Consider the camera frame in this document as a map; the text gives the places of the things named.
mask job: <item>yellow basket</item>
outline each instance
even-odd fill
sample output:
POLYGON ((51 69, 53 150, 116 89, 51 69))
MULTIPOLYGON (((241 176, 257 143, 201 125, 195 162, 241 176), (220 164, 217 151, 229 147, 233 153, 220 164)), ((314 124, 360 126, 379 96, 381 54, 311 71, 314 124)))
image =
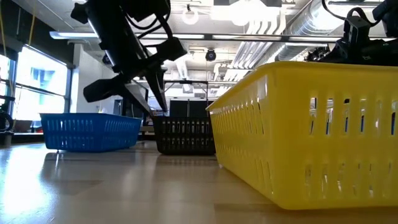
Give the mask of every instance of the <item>yellow basket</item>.
POLYGON ((398 205, 398 68, 263 65, 210 105, 218 162, 285 209, 398 205))

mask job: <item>black cable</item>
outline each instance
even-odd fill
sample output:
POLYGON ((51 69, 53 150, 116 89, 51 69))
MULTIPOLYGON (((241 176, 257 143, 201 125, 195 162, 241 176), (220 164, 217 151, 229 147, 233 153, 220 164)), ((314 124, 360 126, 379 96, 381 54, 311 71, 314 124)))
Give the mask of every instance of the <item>black cable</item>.
MULTIPOLYGON (((157 20, 159 20, 160 17, 161 17, 162 19, 164 19, 164 21, 166 22, 166 27, 164 27, 164 29, 165 29, 165 31, 167 32, 166 29, 169 29, 169 28, 170 28, 169 25, 167 25, 167 21, 169 20, 169 17, 170 17, 170 15, 171 15, 172 8, 171 8, 170 0, 166 0, 166 1, 167 1, 167 3, 169 4, 169 12, 167 13, 166 18, 164 19, 163 16, 158 16, 158 15, 156 15, 156 18, 157 18, 157 20)), ((145 37, 146 35, 150 34, 151 32, 155 32, 155 31, 157 31, 158 29, 162 28, 162 22, 161 22, 161 21, 159 21, 159 22, 160 22, 160 25, 158 25, 158 26, 156 26, 156 27, 154 27, 154 28, 152 28, 152 29, 150 29, 150 30, 147 30, 147 31, 143 32, 142 34, 140 34, 140 35, 138 36, 138 39, 141 39, 141 38, 145 37)))
MULTIPOLYGON (((331 11, 328 9, 328 6, 327 6, 327 4, 326 4, 326 0, 322 0, 322 6, 323 6, 323 8, 324 8, 327 12, 329 12, 332 16, 334 16, 334 17, 336 17, 336 18, 339 18, 339 19, 341 19, 341 20, 345 20, 345 19, 346 19, 346 18, 343 17, 343 16, 339 16, 339 15, 336 15, 336 14, 334 14, 333 12, 331 12, 331 11)), ((369 24, 371 25, 371 27, 376 26, 376 25, 380 22, 380 21, 376 21, 376 22, 371 22, 371 21, 369 21, 369 19, 368 19, 368 17, 366 16, 365 12, 364 12, 363 9, 361 9, 360 7, 355 7, 355 8, 352 8, 351 10, 349 10, 347 16, 352 16, 354 12, 357 12, 357 13, 359 14, 359 16, 360 16, 363 20, 365 20, 367 23, 369 23, 369 24)))
POLYGON ((144 47, 157 47, 157 46, 159 46, 159 44, 151 44, 151 45, 144 45, 144 47))
MULTIPOLYGON (((170 13, 167 14, 165 20, 167 21, 167 20, 169 19, 169 17, 170 17, 170 13)), ((150 34, 151 32, 157 31, 157 30, 160 29, 160 28, 162 28, 162 24, 161 24, 161 25, 158 25, 158 26, 156 26, 156 27, 154 27, 154 28, 152 28, 152 29, 150 29, 150 30, 147 30, 147 31, 143 32, 142 34, 140 34, 140 35, 138 36, 138 39, 141 39, 141 38, 145 37, 146 35, 150 34)))
POLYGON ((326 0, 322 0, 322 6, 323 6, 323 8, 324 8, 327 12, 329 12, 332 16, 334 16, 334 17, 336 17, 336 18, 338 18, 338 19, 341 19, 341 20, 345 20, 345 19, 346 19, 345 17, 336 15, 336 14, 334 14, 332 11, 330 11, 329 8, 328 8, 328 6, 327 6, 327 4, 326 4, 326 0))
POLYGON ((173 38, 173 32, 170 26, 167 24, 167 21, 163 18, 163 16, 156 15, 156 18, 159 20, 160 24, 163 26, 164 31, 166 31, 167 37, 169 39, 173 38))
POLYGON ((144 51, 145 55, 147 57, 149 57, 147 46, 143 45, 141 42, 139 42, 139 44, 141 45, 142 50, 144 51))
POLYGON ((141 27, 141 26, 137 25, 136 23, 134 23, 126 12, 124 13, 124 15, 126 16, 126 19, 129 21, 129 23, 130 23, 133 27, 135 27, 135 28, 137 28, 137 29, 140 29, 140 30, 147 30, 147 29, 150 29, 150 28, 153 27, 153 26, 156 24, 156 22, 157 22, 157 19, 154 19, 154 20, 151 22, 151 24, 149 24, 148 26, 141 27))
POLYGON ((355 7, 352 8, 350 11, 348 11, 347 16, 352 16, 354 12, 357 12, 359 14, 359 16, 365 20, 367 23, 369 23, 371 25, 371 27, 376 26, 380 21, 376 21, 376 22, 371 22, 369 21, 368 17, 366 16, 365 12, 363 11, 363 9, 361 9, 360 7, 355 7))

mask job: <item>security camera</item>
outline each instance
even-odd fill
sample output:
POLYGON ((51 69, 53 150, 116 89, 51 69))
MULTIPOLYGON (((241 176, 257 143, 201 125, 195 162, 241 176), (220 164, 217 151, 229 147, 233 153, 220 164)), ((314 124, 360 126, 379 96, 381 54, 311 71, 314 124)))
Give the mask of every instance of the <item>security camera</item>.
POLYGON ((105 54, 104 57, 102 58, 102 62, 103 62, 105 65, 111 65, 111 64, 112 64, 111 59, 109 59, 109 57, 108 57, 106 54, 105 54))
POLYGON ((216 52, 214 51, 214 49, 208 49, 208 50, 207 50, 207 53, 206 53, 206 60, 207 60, 208 62, 212 62, 212 61, 216 60, 216 57, 217 57, 217 54, 216 54, 216 52))

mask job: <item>black basket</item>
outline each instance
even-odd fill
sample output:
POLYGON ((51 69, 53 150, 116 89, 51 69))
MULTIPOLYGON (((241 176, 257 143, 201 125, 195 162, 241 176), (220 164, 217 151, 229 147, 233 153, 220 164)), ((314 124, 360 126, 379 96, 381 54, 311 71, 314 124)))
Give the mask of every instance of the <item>black basket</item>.
POLYGON ((157 150, 165 155, 213 155, 210 118, 154 117, 157 150))

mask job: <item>plastic basket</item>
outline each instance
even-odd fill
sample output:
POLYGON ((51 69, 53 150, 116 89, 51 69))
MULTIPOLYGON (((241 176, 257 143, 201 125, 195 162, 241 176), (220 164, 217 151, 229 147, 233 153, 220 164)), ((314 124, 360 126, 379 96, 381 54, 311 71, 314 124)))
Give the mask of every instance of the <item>plastic basket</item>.
POLYGON ((154 117, 157 150, 166 155, 213 155, 210 118, 154 117))
POLYGON ((101 113, 41 114, 48 149, 104 152, 136 144, 141 119, 101 113))
POLYGON ((398 68, 263 65, 210 105, 216 154, 282 208, 398 205, 398 68))

